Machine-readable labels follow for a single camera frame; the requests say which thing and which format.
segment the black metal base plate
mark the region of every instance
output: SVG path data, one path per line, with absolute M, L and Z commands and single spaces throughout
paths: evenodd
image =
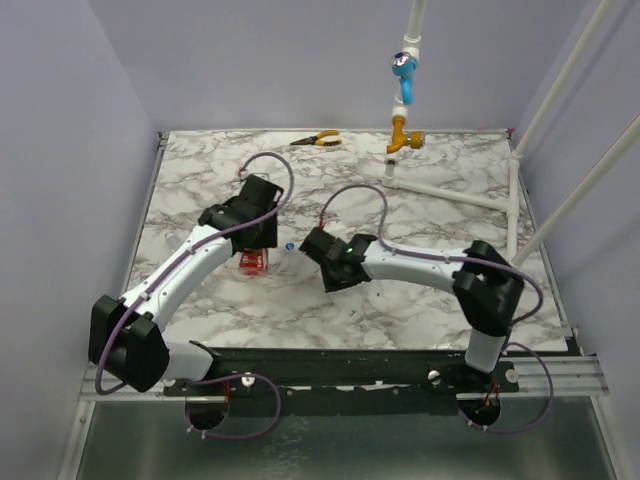
M 393 415 L 430 413 L 455 415 L 457 393 L 485 393 L 486 383 L 460 383 L 455 375 L 464 367 L 461 352 L 216 349 L 217 376 L 256 372 L 278 385 L 283 415 Z M 499 362 L 490 381 L 501 392 L 517 392 L 505 378 L 511 362 Z M 428 380 L 441 372 L 440 381 Z M 262 382 L 244 387 L 231 382 L 230 416 L 269 416 L 273 392 Z M 220 385 L 176 383 L 165 389 L 170 397 L 222 395 Z

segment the cable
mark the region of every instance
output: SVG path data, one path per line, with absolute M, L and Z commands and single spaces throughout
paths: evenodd
M 502 270 L 503 272 L 507 272 L 510 273 L 511 275 L 516 275 L 520 278 L 522 278 L 523 280 L 525 280 L 527 283 L 529 283 L 536 291 L 536 293 L 538 294 L 538 302 L 536 304 L 535 307 L 533 307 L 530 311 L 526 312 L 523 315 L 520 315 L 519 317 L 515 318 L 513 320 L 513 322 L 511 322 L 511 326 L 513 327 L 515 324 L 526 320 L 527 318 L 532 317 L 533 315 L 535 315 L 536 313 L 538 313 L 538 311 L 542 308 L 542 303 L 543 303 L 543 297 L 544 294 L 542 292 L 542 289 L 540 288 L 540 286 L 536 283 L 536 281 L 530 277 L 529 275 L 527 275 L 524 272 L 521 272 L 520 270 L 507 266 L 507 265 L 502 265 L 501 263 L 495 263 L 495 262 L 490 262 L 488 260 L 483 260 L 481 258 L 472 258 L 472 257 L 458 257 L 458 256 L 453 256 L 453 257 L 445 257 L 442 255 L 434 255 L 434 254 L 430 254 L 430 253 L 419 253 L 419 252 L 411 252 L 409 250 L 403 250 L 401 248 L 396 248 L 393 247 L 391 245 L 389 245 L 383 236 L 383 231 L 384 231 L 384 222 L 387 219 L 387 214 L 389 213 L 389 203 L 387 202 L 387 197 L 384 194 L 384 192 L 382 190 L 380 190 L 378 187 L 374 187 L 373 185 L 368 185 L 366 183 L 358 183 L 358 184 L 354 184 L 354 185 L 347 185 L 346 187 L 342 187 L 341 189 L 335 191 L 333 193 L 333 195 L 331 195 L 329 197 L 329 200 L 327 200 L 327 202 L 324 204 L 324 206 L 322 207 L 322 210 L 320 210 L 320 226 L 322 226 L 324 224 L 324 213 L 327 210 L 327 207 L 329 206 L 329 204 L 338 196 L 340 195 L 342 192 L 346 192 L 347 190 L 351 190 L 354 188 L 366 188 L 369 190 L 373 190 L 374 192 L 376 192 L 378 195 L 380 195 L 380 198 L 382 198 L 382 203 L 383 203 L 383 207 L 382 207 L 382 213 L 380 215 L 380 223 L 378 225 L 378 243 L 380 243 L 380 245 L 382 246 L 382 248 L 384 248 L 385 250 L 392 252 L 392 253 L 396 253 L 396 254 L 400 254 L 400 255 L 405 255 L 407 257 L 413 257 L 413 258 L 421 258 L 424 260 L 435 260 L 438 262 L 445 262 L 445 263 L 451 263 L 451 262 L 467 262 L 467 263 L 475 263 L 478 265 L 484 265 L 486 267 L 492 267 L 495 268 L 497 270 Z
M 252 377 L 255 378 L 257 380 L 261 380 L 263 382 L 265 382 L 267 385 L 269 385 L 269 387 L 271 387 L 271 390 L 273 390 L 273 392 L 275 393 L 275 397 L 276 397 L 276 411 L 273 414 L 273 418 L 271 419 L 271 421 L 269 422 L 269 424 L 258 430 L 257 432 L 253 432 L 253 433 L 245 433 L 245 434 L 241 434 L 241 435 L 228 435 L 226 433 L 216 433 L 216 432 L 212 432 L 211 430 L 199 430 L 197 428 L 195 428 L 193 426 L 193 424 L 191 423 L 191 417 L 189 415 L 189 410 L 185 409 L 185 420 L 187 421 L 187 423 L 189 424 L 189 428 L 187 429 L 187 433 L 190 433 L 191 431 L 194 431 L 196 433 L 199 433 L 200 435 L 202 435 L 202 438 L 204 439 L 204 437 L 210 437 L 210 438 L 219 438 L 222 440 L 249 440 L 252 438 L 257 438 L 260 437 L 262 435 L 264 435 L 265 433 L 269 432 L 275 425 L 276 423 L 278 423 L 278 420 L 280 419 L 280 413 L 282 412 L 282 397 L 280 396 L 280 391 L 278 390 L 278 387 L 276 386 L 275 383 L 273 383 L 269 378 L 263 376 L 263 375 L 259 375 L 257 373 L 236 373 L 234 375 L 228 375 L 226 377 L 220 377 L 220 378 L 214 378 L 212 380 L 200 380 L 200 381 L 187 381 L 187 383 L 191 384 L 191 385 L 214 385 L 216 383 L 221 383 L 221 382 L 228 382 L 231 380 L 238 380 L 240 378 L 244 378 L 244 377 Z
M 549 415 L 551 414 L 551 411 L 553 410 L 553 402 L 554 402 L 553 378 L 551 377 L 551 372 L 549 371 L 549 367 L 547 367 L 547 364 L 544 363 L 544 360 L 542 360 L 542 357 L 538 355 L 536 352 L 534 352 L 532 349 L 530 349 L 529 347 L 526 347 L 518 342 L 510 342 L 507 344 L 507 346 L 519 347 L 527 351 L 528 353 L 530 353 L 538 361 L 538 363 L 544 370 L 544 374 L 547 377 L 547 382 L 549 382 L 549 401 L 547 402 L 547 406 L 545 407 L 544 411 L 540 414 L 540 416 L 536 420 L 522 427 L 513 428 L 510 430 L 496 430 L 493 428 L 489 428 L 487 426 L 478 425 L 477 423 L 474 423 L 472 420 L 470 420 L 469 417 L 467 417 L 462 410 L 458 410 L 460 413 L 460 416 L 462 416 L 462 418 L 465 419 L 465 421 L 467 422 L 467 425 L 469 425 L 471 428 L 475 428 L 476 430 L 479 430 L 484 433 L 491 433 L 493 435 L 513 435 L 516 433 L 524 433 L 524 432 L 528 432 L 529 430 L 533 430 L 534 428 L 539 426 L 542 422 L 544 422 L 549 417 Z
M 156 280 L 153 281 L 151 285 L 149 285 L 147 289 L 143 293 L 141 293 L 136 300 L 133 301 L 133 303 L 129 306 L 129 308 L 127 308 L 127 310 L 122 314 L 122 317 L 120 317 L 120 320 L 118 320 L 118 323 L 116 323 L 115 327 L 111 332 L 111 335 L 109 335 L 109 338 L 107 339 L 104 349 L 102 350 L 102 354 L 100 355 L 100 360 L 98 361 L 98 369 L 96 370 L 96 379 L 95 379 L 95 389 L 99 395 L 110 395 L 112 393 L 117 392 L 118 390 L 120 390 L 122 387 L 125 386 L 125 383 L 122 382 L 112 388 L 104 389 L 102 388 L 102 375 L 104 374 L 105 364 L 107 362 L 107 356 L 109 355 L 109 352 L 113 348 L 113 344 L 115 343 L 116 338 L 118 337 L 118 334 L 124 328 L 125 324 L 127 323 L 127 320 L 133 314 L 133 312 L 135 312 L 135 310 L 145 301 L 144 297 L 147 297 L 149 294 L 153 293 L 153 291 L 155 291 L 155 289 L 158 288 L 158 286 L 167 278 L 167 276 L 169 276 L 171 272 L 173 272 L 176 269 L 176 267 L 178 267 L 178 265 L 180 265 L 186 258 L 188 258 L 193 253 L 195 253 L 196 250 L 200 249 L 204 245 L 220 237 L 224 237 L 225 235 L 228 235 L 230 233 L 234 233 L 239 230 L 243 230 L 245 228 L 249 228 L 261 222 L 264 222 L 268 218 L 271 218 L 276 213 L 278 213 L 278 211 L 282 209 L 282 207 L 289 201 L 289 199 L 291 198 L 291 194 L 293 193 L 293 187 L 295 183 L 293 169 L 291 168 L 291 165 L 289 164 L 289 162 L 287 162 L 283 157 L 281 157 L 277 153 L 260 152 L 260 153 L 256 153 L 255 155 L 252 155 L 244 163 L 244 165 L 240 167 L 240 169 L 238 170 L 238 176 L 241 176 L 244 172 L 246 172 L 247 167 L 254 160 L 260 157 L 273 157 L 276 160 L 280 161 L 280 163 L 282 163 L 285 166 L 285 168 L 287 169 L 287 173 L 289 174 L 289 188 L 287 190 L 287 193 L 272 210 L 268 211 L 261 217 L 253 219 L 246 223 L 242 223 L 240 225 L 236 225 L 226 230 L 216 232 L 213 235 L 209 235 L 208 237 L 205 237 L 202 240 L 194 243 L 190 251 L 183 252 L 173 262 L 171 262 L 171 264 L 169 264 L 169 266 L 158 275 L 158 278 L 156 278 Z

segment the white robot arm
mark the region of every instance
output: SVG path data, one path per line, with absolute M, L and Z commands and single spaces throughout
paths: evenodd
M 454 294 L 472 327 L 465 362 L 481 373 L 491 373 L 502 352 L 524 288 L 522 278 L 477 263 L 425 258 L 473 257 L 508 266 L 491 245 L 482 241 L 473 242 L 465 250 L 430 250 L 406 245 L 391 247 L 391 250 L 385 248 L 374 235 L 357 234 L 346 243 L 316 227 L 300 250 L 320 265 L 327 292 L 371 280 L 400 280 Z M 394 247 L 405 254 L 396 254 Z
M 216 352 L 197 342 L 165 342 L 162 332 L 193 289 L 236 252 L 277 246 L 276 215 L 247 223 L 275 209 L 282 191 L 248 176 L 237 196 L 205 209 L 185 243 L 151 276 L 117 300 L 103 295 L 91 312 L 89 360 L 140 392 L 162 379 L 206 378 Z

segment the screw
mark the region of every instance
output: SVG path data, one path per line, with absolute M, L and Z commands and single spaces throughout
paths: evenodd
M 435 386 L 440 384 L 440 372 L 437 370 L 431 370 L 429 375 L 427 375 L 427 379 Z
M 519 375 L 513 368 L 510 368 L 504 373 L 504 378 L 506 378 L 509 383 L 517 383 Z

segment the yellow valve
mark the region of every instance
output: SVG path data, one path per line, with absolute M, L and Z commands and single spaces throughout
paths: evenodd
M 407 119 L 402 115 L 396 115 L 391 119 L 393 123 L 393 133 L 391 134 L 391 145 L 387 145 L 387 153 L 396 153 L 402 147 L 410 146 L 417 149 L 424 145 L 422 132 L 411 132 L 409 135 L 402 132 Z

